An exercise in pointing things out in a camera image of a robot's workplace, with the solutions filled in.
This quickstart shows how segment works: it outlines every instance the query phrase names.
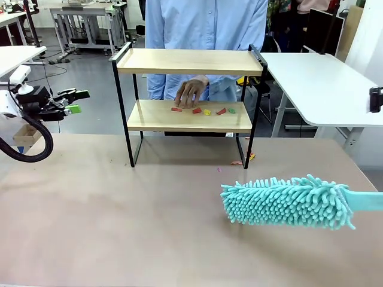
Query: computer monitor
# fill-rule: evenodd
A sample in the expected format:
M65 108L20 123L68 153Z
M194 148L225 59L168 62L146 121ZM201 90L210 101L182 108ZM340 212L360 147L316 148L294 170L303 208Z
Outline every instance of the computer monitor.
M327 33L330 29L332 15L327 12L310 10L309 22L305 37L305 47L309 50L320 53L322 51ZM335 19L325 53L335 56L343 29L344 19Z

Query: light wood shelf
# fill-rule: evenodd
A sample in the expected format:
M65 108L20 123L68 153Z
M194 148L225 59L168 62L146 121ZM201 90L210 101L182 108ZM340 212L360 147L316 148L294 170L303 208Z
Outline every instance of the light wood shelf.
M131 48L117 64L127 74L261 76L250 51Z
M208 109L211 115L203 112L193 114L193 109L182 112L171 111L172 100L137 100L127 121L129 130L156 132L232 132L249 133L251 121L243 102L208 102L201 101L197 107ZM215 112L233 108L236 113L228 111L223 115Z

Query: shirt sleeve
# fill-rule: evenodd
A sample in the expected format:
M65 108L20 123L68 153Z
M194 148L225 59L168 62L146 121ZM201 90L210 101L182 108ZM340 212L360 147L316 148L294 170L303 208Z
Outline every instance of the shirt sleeve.
M258 51L262 48L266 33L267 8L268 0L259 0L253 17L251 18L250 25L241 40L238 50L245 51L249 48L250 44L253 44ZM233 81L240 78L240 76L206 76L209 78L209 94L225 91L233 84Z
M145 11L145 47L164 49L164 20L161 12L160 0L147 0ZM147 84L149 98L163 100L166 75L148 74Z

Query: teal microfiber duster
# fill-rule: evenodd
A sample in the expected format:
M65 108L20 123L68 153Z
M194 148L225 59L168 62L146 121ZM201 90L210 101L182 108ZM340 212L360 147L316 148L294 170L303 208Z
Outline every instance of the teal microfiber duster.
M222 185L221 197L232 223L288 224L351 229L353 211L383 210L383 194L350 191L347 185L307 178L256 180Z

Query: white table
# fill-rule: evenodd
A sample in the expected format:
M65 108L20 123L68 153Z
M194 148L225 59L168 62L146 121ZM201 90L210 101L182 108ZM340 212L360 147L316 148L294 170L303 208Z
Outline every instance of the white table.
M26 13L20 12L20 13L13 13L13 14L8 14L8 13L0 14L0 28L3 28L3 27L7 28L8 37L10 39L11 45L13 45L13 42L12 42L12 36L11 36L11 32L8 25L13 23L17 23L17 27L19 29L19 33L22 38L23 45L26 45L23 29L19 20L19 17L23 15L26 15Z
M54 29L56 31L57 39L59 40L60 48L62 50L62 57L68 55L65 51L66 47L76 48L110 48L112 55L115 54L115 48L123 45L126 41L121 37L121 32L124 35L123 27L120 27L119 13L113 8L112 3L91 3L83 4L82 10L68 10L63 7L69 7L64 3L51 3L43 6L43 9L49 9ZM76 26L74 17L81 16L85 22L85 31L88 39L87 44L72 43L71 38L77 35L77 31L73 29ZM107 30L109 36L109 45L97 44L96 38L99 36L99 28L97 16L105 16L107 19Z
M365 127L383 127L382 112L367 113L369 89L377 85L337 58L317 53L262 56L284 92L272 137L278 136L287 98L308 124L319 127L316 137L321 137L324 127L340 129L348 153Z
M46 51L46 47L4 46L0 47L0 77L21 64Z

